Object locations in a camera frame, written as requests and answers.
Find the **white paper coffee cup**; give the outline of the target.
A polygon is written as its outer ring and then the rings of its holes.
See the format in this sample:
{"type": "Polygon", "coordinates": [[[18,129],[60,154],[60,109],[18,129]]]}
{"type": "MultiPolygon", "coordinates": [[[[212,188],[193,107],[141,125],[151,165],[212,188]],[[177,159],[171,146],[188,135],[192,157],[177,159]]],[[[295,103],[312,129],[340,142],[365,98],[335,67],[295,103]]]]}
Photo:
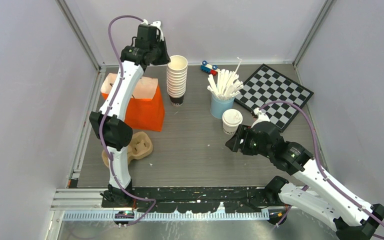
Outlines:
{"type": "Polygon", "coordinates": [[[228,124],[228,123],[223,123],[223,132],[227,135],[233,135],[237,129],[238,129],[238,124],[228,124]]]}

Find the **white plastic cup lid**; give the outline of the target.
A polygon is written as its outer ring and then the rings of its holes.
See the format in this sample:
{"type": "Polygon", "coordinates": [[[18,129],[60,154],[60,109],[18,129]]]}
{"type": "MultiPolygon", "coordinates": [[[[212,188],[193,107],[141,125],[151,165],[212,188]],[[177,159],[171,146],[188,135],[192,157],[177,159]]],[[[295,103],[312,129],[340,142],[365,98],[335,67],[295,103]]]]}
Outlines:
{"type": "Polygon", "coordinates": [[[237,126],[242,123],[243,115],[237,109],[228,109],[222,115],[223,123],[231,126],[237,126]]]}

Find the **stack of paper cups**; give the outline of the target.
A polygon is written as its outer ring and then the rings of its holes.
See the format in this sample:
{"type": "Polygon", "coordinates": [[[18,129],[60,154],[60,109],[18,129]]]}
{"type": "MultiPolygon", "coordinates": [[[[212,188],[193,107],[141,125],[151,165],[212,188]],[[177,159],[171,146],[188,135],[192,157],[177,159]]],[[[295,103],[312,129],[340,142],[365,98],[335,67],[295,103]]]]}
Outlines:
{"type": "Polygon", "coordinates": [[[188,72],[188,60],[181,55],[172,55],[166,69],[166,91],[171,104],[179,107],[184,102],[188,72]]]}

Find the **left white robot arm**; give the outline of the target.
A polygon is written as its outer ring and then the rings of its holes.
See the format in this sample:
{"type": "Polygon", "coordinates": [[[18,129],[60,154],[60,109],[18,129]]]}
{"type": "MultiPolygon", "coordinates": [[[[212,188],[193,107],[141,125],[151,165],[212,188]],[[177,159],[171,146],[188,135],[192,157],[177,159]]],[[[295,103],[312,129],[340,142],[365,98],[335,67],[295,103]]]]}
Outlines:
{"type": "Polygon", "coordinates": [[[103,196],[109,202],[128,207],[136,196],[132,193],[128,170],[128,146],[133,129],[125,122],[126,112],[146,68],[170,62],[161,21],[139,24],[132,44],[116,54],[119,70],[114,86],[99,111],[90,113],[89,121],[108,157],[110,178],[103,196]]]}

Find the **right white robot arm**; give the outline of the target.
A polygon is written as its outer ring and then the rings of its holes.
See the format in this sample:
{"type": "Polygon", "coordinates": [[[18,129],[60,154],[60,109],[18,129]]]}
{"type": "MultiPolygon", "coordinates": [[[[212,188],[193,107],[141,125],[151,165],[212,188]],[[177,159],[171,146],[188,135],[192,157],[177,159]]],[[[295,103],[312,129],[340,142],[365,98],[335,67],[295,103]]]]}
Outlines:
{"type": "Polygon", "coordinates": [[[268,203],[282,202],[301,209],[329,226],[340,240],[369,240],[384,219],[382,204],[371,204],[353,194],[323,167],[318,167],[313,155],[302,145],[285,141],[269,121],[239,125],[225,145],[232,152],[267,157],[277,169],[318,193],[314,196],[280,176],[265,187],[268,203]]]}

